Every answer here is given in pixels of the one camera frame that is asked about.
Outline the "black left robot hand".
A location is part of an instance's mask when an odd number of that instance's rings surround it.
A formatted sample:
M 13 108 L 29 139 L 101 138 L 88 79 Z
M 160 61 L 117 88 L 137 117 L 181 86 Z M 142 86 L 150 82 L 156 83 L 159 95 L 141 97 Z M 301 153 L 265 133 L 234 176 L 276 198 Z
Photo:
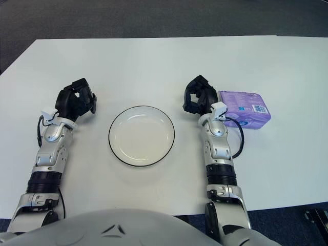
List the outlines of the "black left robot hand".
M 59 117 L 76 122 L 80 116 L 89 111 L 95 114 L 96 106 L 96 95 L 92 93 L 87 80 L 81 78 L 59 92 L 55 109 Z

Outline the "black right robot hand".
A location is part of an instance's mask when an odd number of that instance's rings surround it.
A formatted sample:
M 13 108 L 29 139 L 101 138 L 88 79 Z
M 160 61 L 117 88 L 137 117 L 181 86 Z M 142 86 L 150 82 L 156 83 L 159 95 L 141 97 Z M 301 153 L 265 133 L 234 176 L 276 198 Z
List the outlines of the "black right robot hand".
M 211 105 L 218 102 L 216 90 L 202 76 L 195 77 L 184 92 L 183 109 L 200 116 L 211 113 Z

